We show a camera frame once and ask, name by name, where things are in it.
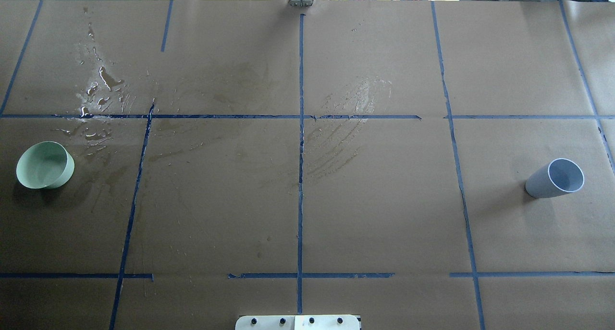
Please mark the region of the light blue plastic cup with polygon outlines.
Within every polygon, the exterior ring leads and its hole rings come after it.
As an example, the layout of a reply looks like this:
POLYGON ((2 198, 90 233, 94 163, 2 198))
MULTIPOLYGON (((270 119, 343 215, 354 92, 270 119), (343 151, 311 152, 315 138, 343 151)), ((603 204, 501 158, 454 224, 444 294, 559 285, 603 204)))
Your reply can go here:
POLYGON ((554 159, 525 181, 525 191, 532 198, 555 198, 582 189, 586 177, 574 161, 554 159))

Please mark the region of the light green bowl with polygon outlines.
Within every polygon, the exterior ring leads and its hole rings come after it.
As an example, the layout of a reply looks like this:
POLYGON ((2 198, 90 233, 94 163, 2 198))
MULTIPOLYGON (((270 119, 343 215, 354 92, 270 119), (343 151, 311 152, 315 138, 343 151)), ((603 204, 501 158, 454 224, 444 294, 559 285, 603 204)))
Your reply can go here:
POLYGON ((72 155, 60 143, 44 141, 28 148, 16 167, 17 180, 29 189, 56 189, 74 173, 72 155))

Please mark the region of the white pedestal column base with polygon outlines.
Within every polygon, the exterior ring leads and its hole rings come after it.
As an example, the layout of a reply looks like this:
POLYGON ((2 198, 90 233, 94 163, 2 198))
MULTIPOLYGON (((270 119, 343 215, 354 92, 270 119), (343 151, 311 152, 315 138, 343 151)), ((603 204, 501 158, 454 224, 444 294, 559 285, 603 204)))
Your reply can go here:
POLYGON ((333 315, 253 315, 241 316, 235 330, 360 330, 359 316, 333 315))

